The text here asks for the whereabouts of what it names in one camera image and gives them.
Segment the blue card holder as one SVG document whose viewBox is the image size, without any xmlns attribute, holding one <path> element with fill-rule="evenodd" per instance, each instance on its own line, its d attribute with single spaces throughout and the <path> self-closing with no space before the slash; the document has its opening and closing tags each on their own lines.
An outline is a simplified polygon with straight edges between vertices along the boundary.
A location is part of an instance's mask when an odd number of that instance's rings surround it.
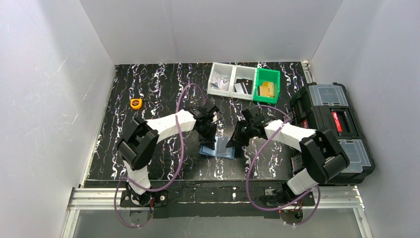
<svg viewBox="0 0 420 238">
<path fill-rule="evenodd" d="M 199 154 L 205 156 L 213 156 L 218 158 L 224 159 L 234 159 L 235 158 L 235 148 L 233 147 L 226 147 L 227 142 L 229 141 L 228 136 L 216 136 L 215 143 L 214 143 L 214 150 L 201 145 Z"/>
</svg>

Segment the grey credit card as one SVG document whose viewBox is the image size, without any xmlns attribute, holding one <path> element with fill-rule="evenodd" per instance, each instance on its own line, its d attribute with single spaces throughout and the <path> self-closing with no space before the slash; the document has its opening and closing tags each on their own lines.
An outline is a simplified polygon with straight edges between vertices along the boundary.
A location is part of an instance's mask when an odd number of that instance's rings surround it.
<svg viewBox="0 0 420 238">
<path fill-rule="evenodd" d="M 234 91 L 236 93 L 248 94 L 248 90 L 247 90 L 247 86 L 246 86 L 245 82 L 235 83 L 234 84 Z"/>
</svg>

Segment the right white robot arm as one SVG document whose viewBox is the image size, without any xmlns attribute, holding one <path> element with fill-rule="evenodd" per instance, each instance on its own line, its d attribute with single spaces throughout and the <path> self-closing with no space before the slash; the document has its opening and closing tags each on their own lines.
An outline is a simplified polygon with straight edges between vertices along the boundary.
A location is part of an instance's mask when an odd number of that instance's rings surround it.
<svg viewBox="0 0 420 238">
<path fill-rule="evenodd" d="M 248 146 L 254 137 L 272 139 L 288 145 L 301 154 L 303 169 L 283 184 L 292 196 L 325 184 L 350 164 L 349 157 L 331 129 L 302 128 L 263 114 L 259 105 L 241 111 L 244 119 L 237 122 L 226 147 Z"/>
</svg>

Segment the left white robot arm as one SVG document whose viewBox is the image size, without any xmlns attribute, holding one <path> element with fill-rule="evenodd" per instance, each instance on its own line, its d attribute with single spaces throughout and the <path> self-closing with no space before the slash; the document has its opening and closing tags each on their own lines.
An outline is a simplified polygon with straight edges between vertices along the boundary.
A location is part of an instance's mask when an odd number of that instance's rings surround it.
<svg viewBox="0 0 420 238">
<path fill-rule="evenodd" d="M 127 169 L 127 184 L 136 195 L 158 192 L 152 189 L 148 177 L 148 164 L 159 142 L 176 134 L 196 131 L 198 142 L 214 149 L 216 121 L 219 107 L 206 105 L 191 107 L 158 119 L 133 119 L 123 130 L 117 143 L 117 156 Z"/>
</svg>

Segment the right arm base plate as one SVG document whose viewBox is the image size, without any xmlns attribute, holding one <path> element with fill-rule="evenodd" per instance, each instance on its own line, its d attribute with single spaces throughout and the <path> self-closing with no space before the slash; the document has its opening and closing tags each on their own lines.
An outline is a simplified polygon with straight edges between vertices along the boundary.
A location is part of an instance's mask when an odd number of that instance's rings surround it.
<svg viewBox="0 0 420 238">
<path fill-rule="evenodd" d="M 286 203 L 291 202 L 297 195 L 292 194 L 291 196 L 283 192 L 282 189 L 266 189 L 264 195 L 260 197 L 260 201 L 266 207 L 280 207 Z M 289 209 L 280 210 L 280 219 L 287 224 L 297 224 L 305 219 L 303 211 L 304 206 L 315 206 L 316 200 L 312 192 L 307 194 L 299 201 L 294 202 Z"/>
</svg>

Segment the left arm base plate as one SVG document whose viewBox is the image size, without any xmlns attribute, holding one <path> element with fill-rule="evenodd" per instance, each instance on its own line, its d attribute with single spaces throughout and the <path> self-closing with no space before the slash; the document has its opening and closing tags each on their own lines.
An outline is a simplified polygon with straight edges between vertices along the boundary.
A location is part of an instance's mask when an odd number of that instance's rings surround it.
<svg viewBox="0 0 420 238">
<path fill-rule="evenodd" d="M 168 205 L 168 191 L 145 192 L 138 195 L 131 190 L 124 190 L 121 194 L 120 207 L 166 207 Z"/>
</svg>

